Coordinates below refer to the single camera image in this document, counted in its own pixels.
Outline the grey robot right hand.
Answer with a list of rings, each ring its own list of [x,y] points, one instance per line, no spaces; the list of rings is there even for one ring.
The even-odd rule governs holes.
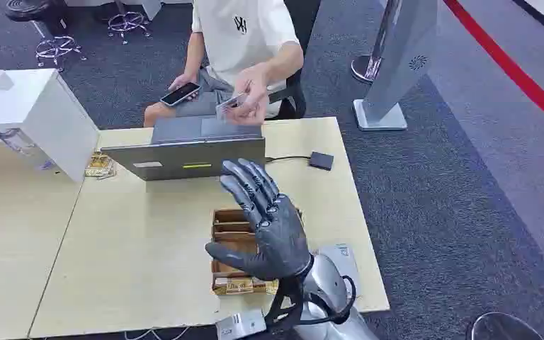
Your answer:
[[[222,187],[232,194],[254,233],[255,254],[210,242],[205,250],[222,264],[271,281],[304,273],[312,255],[302,221],[291,199],[257,163],[239,158],[222,162]]]

